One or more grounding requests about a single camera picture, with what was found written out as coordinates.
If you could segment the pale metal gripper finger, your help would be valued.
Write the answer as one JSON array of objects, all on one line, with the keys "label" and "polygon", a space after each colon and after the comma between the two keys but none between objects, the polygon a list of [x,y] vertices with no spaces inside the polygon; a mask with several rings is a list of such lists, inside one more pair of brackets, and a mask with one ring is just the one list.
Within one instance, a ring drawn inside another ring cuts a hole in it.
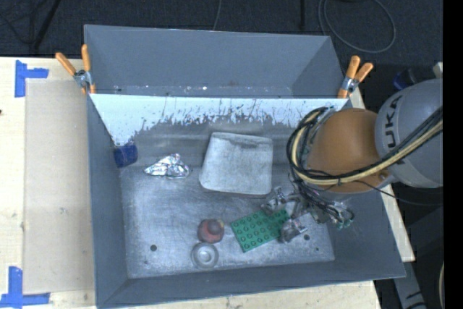
[{"label": "pale metal gripper finger", "polygon": [[278,240],[281,243],[290,243],[294,238],[303,236],[307,232],[306,215],[290,218],[282,224]]},{"label": "pale metal gripper finger", "polygon": [[275,187],[267,196],[260,208],[266,214],[274,214],[286,210],[291,203],[294,192],[287,187]]}]

